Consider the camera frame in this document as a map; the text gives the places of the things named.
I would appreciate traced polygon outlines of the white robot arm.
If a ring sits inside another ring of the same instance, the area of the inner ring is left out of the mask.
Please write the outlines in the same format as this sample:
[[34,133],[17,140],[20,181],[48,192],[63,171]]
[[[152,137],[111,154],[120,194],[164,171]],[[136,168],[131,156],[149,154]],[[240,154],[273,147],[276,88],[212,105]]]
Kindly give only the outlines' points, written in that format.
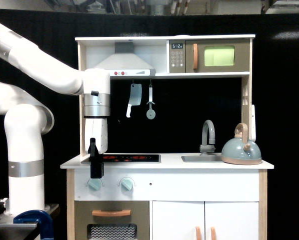
[[[87,121],[85,149],[92,157],[108,148],[110,74],[107,70],[74,69],[39,49],[0,23],[0,58],[59,94],[82,95]],[[21,88],[0,82],[0,115],[8,154],[9,212],[17,216],[43,210],[44,147],[42,135],[54,126],[52,112]]]

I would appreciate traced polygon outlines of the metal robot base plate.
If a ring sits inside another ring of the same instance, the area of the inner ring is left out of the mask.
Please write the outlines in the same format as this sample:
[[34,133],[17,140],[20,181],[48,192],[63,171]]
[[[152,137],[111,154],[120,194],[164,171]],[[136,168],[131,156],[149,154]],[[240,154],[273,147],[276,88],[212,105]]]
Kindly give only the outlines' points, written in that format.
[[59,213],[56,203],[17,216],[5,210],[0,213],[0,240],[53,240],[53,220]]

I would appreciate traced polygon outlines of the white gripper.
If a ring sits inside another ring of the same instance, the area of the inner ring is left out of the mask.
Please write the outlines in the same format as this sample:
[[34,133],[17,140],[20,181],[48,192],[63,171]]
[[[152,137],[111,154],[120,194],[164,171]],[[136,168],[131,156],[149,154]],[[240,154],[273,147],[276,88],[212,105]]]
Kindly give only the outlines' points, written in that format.
[[108,150],[108,123],[106,118],[85,119],[85,151],[89,153],[90,178],[104,176],[103,154]]

